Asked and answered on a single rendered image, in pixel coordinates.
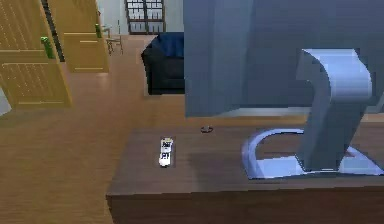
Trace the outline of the yellow wooden room door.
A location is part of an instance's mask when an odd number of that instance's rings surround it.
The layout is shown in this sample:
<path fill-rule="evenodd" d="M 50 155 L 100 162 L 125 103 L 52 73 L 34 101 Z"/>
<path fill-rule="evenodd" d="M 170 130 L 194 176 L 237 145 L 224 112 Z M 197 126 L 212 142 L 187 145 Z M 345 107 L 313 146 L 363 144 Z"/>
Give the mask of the yellow wooden room door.
<path fill-rule="evenodd" d="M 49 38 L 54 59 L 47 57 L 42 36 Z M 13 109 L 71 105 L 40 0 L 0 0 L 0 88 Z"/>
<path fill-rule="evenodd" d="M 47 0 L 59 43 L 71 73 L 108 73 L 104 37 L 97 38 L 100 24 L 96 0 Z"/>

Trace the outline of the grey television set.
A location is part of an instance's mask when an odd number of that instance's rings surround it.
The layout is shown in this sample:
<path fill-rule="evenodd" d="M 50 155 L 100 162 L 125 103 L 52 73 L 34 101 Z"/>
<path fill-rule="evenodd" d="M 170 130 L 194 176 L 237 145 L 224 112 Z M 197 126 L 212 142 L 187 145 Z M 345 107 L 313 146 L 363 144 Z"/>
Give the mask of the grey television set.
<path fill-rule="evenodd" d="M 258 159 L 260 131 L 242 146 L 250 179 L 381 176 L 351 140 L 384 112 L 384 0 L 183 0 L 189 117 L 305 115 L 293 156 Z"/>

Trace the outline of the white remote control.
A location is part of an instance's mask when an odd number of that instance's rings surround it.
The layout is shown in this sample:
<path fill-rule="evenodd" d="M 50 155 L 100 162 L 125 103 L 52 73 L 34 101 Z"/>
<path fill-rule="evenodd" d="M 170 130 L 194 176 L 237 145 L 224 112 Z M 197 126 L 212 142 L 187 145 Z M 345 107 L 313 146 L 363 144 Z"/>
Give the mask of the white remote control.
<path fill-rule="evenodd" d="M 163 138 L 160 143 L 159 165 L 161 167 L 169 167 L 171 165 L 173 139 L 170 137 Z"/>

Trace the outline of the dark wooden shelf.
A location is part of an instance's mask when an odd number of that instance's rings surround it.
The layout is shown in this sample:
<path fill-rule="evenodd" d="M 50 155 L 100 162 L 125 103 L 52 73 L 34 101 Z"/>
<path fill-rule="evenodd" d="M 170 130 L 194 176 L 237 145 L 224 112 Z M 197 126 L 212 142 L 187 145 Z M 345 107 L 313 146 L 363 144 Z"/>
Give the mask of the dark wooden shelf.
<path fill-rule="evenodd" d="M 164 0 L 125 0 L 128 32 L 157 35 L 166 30 Z"/>

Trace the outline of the grey chair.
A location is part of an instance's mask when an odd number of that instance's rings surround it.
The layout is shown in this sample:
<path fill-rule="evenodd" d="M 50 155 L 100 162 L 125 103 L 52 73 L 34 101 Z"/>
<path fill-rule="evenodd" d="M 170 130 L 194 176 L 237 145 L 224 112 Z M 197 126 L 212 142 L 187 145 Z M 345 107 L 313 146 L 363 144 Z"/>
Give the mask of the grey chair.
<path fill-rule="evenodd" d="M 120 21 L 117 21 L 118 34 L 112 35 L 112 26 L 111 25 L 103 25 L 102 31 L 107 34 L 105 38 L 107 43 L 108 54 L 112 55 L 114 52 L 114 46 L 120 47 L 120 53 L 124 54 L 123 44 L 122 44 L 122 35 L 121 35 L 121 26 Z"/>

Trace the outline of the dark blue sofa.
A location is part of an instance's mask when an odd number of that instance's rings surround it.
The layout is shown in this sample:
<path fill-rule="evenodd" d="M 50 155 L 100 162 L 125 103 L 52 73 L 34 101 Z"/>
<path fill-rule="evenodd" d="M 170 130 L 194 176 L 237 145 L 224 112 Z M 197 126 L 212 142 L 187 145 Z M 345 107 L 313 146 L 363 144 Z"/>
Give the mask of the dark blue sofa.
<path fill-rule="evenodd" d="M 184 33 L 157 35 L 142 51 L 149 95 L 184 94 Z"/>

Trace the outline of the brown wooden television stand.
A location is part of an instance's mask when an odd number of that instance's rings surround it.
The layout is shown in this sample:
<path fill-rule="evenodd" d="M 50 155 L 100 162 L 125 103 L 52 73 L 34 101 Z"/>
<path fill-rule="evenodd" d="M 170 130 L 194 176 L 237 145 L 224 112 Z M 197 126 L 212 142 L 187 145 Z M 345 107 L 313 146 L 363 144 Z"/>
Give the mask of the brown wooden television stand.
<path fill-rule="evenodd" d="M 384 224 L 384 176 L 248 179 L 241 145 L 255 131 L 132 132 L 106 193 L 114 224 Z M 161 167 L 166 137 L 172 162 Z"/>

